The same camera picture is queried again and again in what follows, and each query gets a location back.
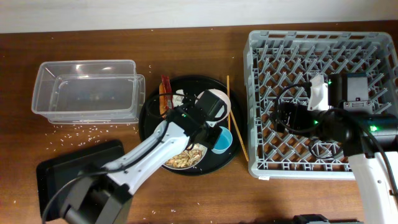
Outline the blue cup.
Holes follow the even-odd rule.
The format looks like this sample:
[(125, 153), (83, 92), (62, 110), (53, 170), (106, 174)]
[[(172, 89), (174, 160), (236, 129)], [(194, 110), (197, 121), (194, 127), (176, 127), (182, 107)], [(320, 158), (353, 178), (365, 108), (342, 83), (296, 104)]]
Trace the blue cup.
[(218, 138), (214, 148), (211, 150), (215, 154), (222, 154), (226, 152), (226, 150), (233, 143), (233, 135), (231, 134), (230, 130), (223, 126), (220, 126), (220, 128), (221, 128), (220, 137)]

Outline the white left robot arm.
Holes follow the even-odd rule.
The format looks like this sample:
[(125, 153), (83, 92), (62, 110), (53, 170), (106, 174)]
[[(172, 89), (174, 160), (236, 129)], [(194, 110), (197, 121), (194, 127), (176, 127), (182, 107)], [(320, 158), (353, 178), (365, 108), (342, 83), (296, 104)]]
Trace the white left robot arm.
[(49, 200), (41, 221), (47, 221), (51, 205), (68, 189), (59, 210), (67, 223), (126, 223), (134, 194), (157, 169), (196, 143), (212, 149), (220, 138), (217, 123), (231, 111), (227, 94), (210, 89), (185, 99), (188, 103), (160, 114), (162, 122), (132, 151), (79, 171)]

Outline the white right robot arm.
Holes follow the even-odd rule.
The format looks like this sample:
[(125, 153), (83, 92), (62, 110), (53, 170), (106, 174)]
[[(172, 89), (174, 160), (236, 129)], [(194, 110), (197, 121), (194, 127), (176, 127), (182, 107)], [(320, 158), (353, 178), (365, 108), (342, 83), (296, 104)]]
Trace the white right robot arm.
[(278, 132), (341, 144), (359, 187), (366, 223), (397, 223), (397, 118), (373, 114), (363, 101), (345, 108), (277, 101), (271, 120)]

